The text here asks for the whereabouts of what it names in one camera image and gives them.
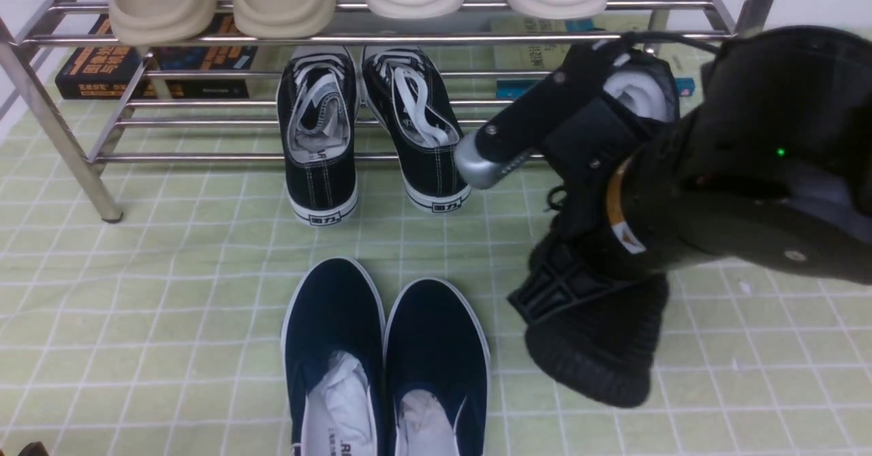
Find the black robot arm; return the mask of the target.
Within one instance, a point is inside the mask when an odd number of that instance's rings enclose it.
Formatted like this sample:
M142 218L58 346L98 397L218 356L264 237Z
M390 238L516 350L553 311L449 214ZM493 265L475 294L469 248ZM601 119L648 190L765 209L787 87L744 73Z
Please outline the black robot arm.
M638 43L713 54L703 101L663 123L610 101ZM557 70L458 146L471 186L539 151L563 179L559 241L611 279L740 258L783 273L870 283L870 41L792 25L719 46L628 31L575 45Z

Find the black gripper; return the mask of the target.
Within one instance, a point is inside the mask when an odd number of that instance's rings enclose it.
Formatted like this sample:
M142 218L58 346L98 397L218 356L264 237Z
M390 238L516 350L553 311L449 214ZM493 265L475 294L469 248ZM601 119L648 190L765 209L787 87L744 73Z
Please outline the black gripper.
M557 69L480 127L478 149L491 161L526 149L542 155L569 193L575 239L655 232L652 213L639 207L630 161L653 139L655 120L600 97L612 62L630 46L624 39L571 46Z

